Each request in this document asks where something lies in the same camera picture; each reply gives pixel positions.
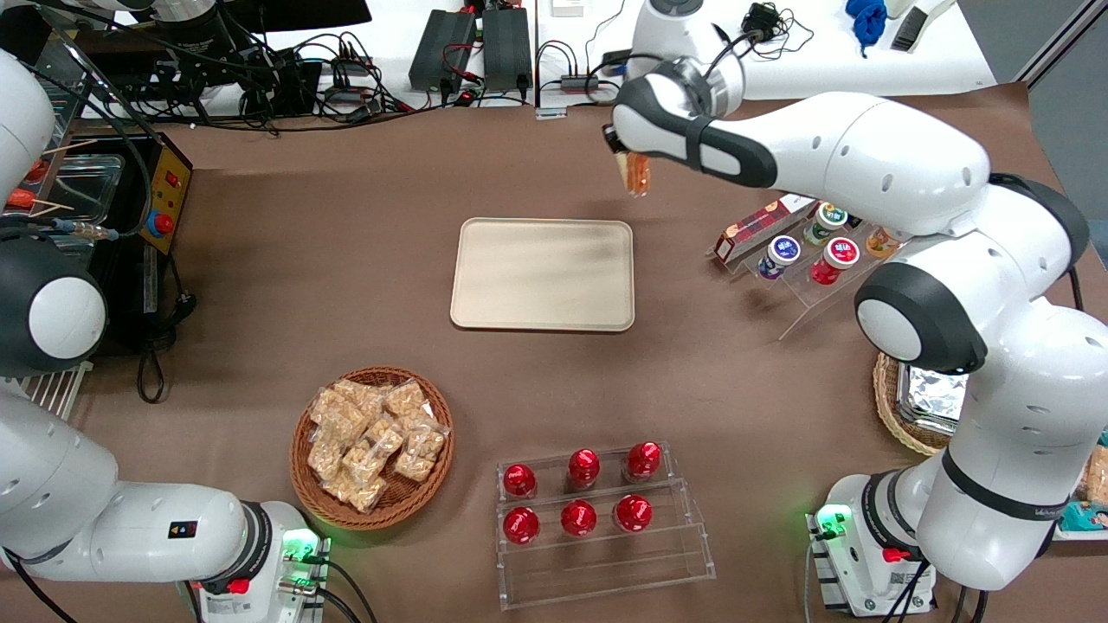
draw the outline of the aluminum foil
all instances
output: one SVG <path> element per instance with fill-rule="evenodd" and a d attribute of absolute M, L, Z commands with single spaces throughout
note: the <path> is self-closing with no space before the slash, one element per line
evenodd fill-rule
<path fill-rule="evenodd" d="M 896 408 L 904 421 L 954 435 L 966 394 L 966 376 L 947 376 L 900 365 Z"/>

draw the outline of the control box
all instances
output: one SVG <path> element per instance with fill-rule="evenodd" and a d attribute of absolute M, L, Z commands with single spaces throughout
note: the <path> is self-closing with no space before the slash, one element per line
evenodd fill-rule
<path fill-rule="evenodd" d="M 456 93 L 462 76 L 451 68 L 464 71 L 472 48 L 449 48 L 476 41 L 476 18 L 473 13 L 451 13 L 435 9 L 427 18 L 423 37 L 416 49 L 408 79 L 416 91 Z"/>
<path fill-rule="evenodd" d="M 526 9 L 485 10 L 482 20 L 485 90 L 520 91 L 531 86 L 531 37 Z"/>

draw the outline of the emergency stop button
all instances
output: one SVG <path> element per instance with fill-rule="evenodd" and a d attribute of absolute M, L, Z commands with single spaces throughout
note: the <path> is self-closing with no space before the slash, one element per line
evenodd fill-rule
<path fill-rule="evenodd" d="M 151 212 L 150 217 L 146 218 L 146 231 L 155 238 L 173 233 L 174 226 L 173 217 L 163 212 Z"/>

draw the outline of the red bottle cap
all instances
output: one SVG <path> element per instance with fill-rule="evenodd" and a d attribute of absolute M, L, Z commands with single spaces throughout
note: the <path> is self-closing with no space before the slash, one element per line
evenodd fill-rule
<path fill-rule="evenodd" d="M 627 473 L 649 478 L 661 464 L 661 447 L 654 441 L 639 443 L 627 452 Z"/>
<path fill-rule="evenodd" d="M 570 457 L 570 480 L 578 486 L 592 484 L 601 474 L 601 459 L 596 452 L 584 448 Z"/>
<path fill-rule="evenodd" d="M 526 545 L 538 535 L 538 515 L 525 508 L 512 509 L 504 517 L 504 537 L 516 545 Z"/>
<path fill-rule="evenodd" d="M 571 537 L 584 537 L 596 528 L 596 511 L 584 500 L 574 500 L 562 509 L 562 530 Z"/>
<path fill-rule="evenodd" d="M 654 509 L 642 496 L 625 496 L 616 504 L 615 517 L 619 528 L 627 532 L 640 532 L 650 524 Z"/>
<path fill-rule="evenodd" d="M 515 463 L 504 471 L 504 490 L 509 496 L 526 498 L 535 492 L 535 472 L 523 463 Z"/>

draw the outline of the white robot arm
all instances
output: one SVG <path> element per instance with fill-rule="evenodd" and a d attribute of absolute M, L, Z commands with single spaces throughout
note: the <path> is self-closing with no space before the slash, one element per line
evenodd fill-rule
<path fill-rule="evenodd" d="M 0 84 L 0 193 L 8 196 L 45 149 L 54 114 L 34 78 L 3 51 Z M 209 623 L 295 622 L 311 592 L 302 583 L 310 569 L 288 559 L 319 548 L 296 509 L 196 484 L 119 481 L 107 450 L 12 380 L 84 360 L 106 323 L 96 283 L 25 221 L 0 214 L 0 561 L 52 580 L 195 581 Z"/>
<path fill-rule="evenodd" d="M 669 4 L 684 9 L 664 11 Z M 902 559 L 927 560 L 970 588 L 1004 588 L 1049 538 L 1108 425 L 1108 329 L 1043 298 L 1085 251 L 1084 218 L 1042 184 L 992 174 L 985 150 L 962 132 L 881 98 L 823 93 L 755 119 L 716 119 L 716 93 L 727 85 L 718 68 L 709 74 L 705 58 L 715 54 L 704 51 L 725 44 L 696 25 L 706 21 L 699 6 L 644 7 L 634 52 L 666 60 L 620 89 L 612 112 L 618 141 L 736 184 L 820 197 L 915 236 L 859 289 L 859 324 L 901 361 L 971 375 L 945 452 L 831 490 L 825 508 L 841 510 L 847 530 L 829 550 L 850 578 L 851 609 L 886 612 L 903 588 Z M 683 47 L 671 34 L 645 34 L 681 30 L 675 20 L 700 41 Z M 741 93 L 741 83 L 730 92 Z M 932 583 L 921 582 L 916 595 Z"/>

